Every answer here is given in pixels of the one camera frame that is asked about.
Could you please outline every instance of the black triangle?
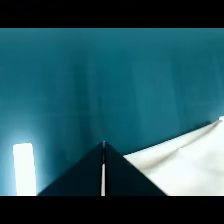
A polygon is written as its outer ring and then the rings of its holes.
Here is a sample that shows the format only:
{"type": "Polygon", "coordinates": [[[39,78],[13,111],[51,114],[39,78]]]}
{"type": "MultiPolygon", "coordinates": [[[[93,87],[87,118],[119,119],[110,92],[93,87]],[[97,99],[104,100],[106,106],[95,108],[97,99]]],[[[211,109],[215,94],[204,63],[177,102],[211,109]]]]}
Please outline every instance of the black triangle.
{"type": "Polygon", "coordinates": [[[105,145],[105,196],[166,196],[108,143],[105,145]]]}
{"type": "Polygon", "coordinates": [[[99,144],[39,196],[100,196],[102,162],[103,147],[99,144]]]}

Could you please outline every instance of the teal surface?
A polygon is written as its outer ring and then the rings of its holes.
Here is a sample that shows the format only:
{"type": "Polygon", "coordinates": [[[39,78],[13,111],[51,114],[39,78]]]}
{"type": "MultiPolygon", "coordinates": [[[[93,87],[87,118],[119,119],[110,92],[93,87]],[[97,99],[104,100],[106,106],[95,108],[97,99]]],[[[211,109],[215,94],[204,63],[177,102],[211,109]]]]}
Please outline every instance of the teal surface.
{"type": "Polygon", "coordinates": [[[224,114],[223,29],[0,29],[0,195],[31,142],[40,192],[93,146],[123,154],[224,114]]]}

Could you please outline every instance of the bright white rectangle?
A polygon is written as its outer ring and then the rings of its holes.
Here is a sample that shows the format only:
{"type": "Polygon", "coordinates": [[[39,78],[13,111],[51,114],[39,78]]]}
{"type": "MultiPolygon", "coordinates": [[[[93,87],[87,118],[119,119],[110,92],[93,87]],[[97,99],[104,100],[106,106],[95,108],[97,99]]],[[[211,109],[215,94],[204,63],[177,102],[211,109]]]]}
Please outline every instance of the bright white rectangle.
{"type": "Polygon", "coordinates": [[[13,146],[17,196],[36,195],[36,174],[31,143],[13,146]]]}

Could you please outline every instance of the white cloth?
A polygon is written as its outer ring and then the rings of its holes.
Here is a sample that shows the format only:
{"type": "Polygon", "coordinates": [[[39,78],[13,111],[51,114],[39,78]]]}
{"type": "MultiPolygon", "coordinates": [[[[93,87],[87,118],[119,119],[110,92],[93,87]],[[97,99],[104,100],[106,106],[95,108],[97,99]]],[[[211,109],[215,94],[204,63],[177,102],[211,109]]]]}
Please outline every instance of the white cloth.
{"type": "Polygon", "coordinates": [[[224,195],[224,121],[124,157],[167,195],[224,195]]]}

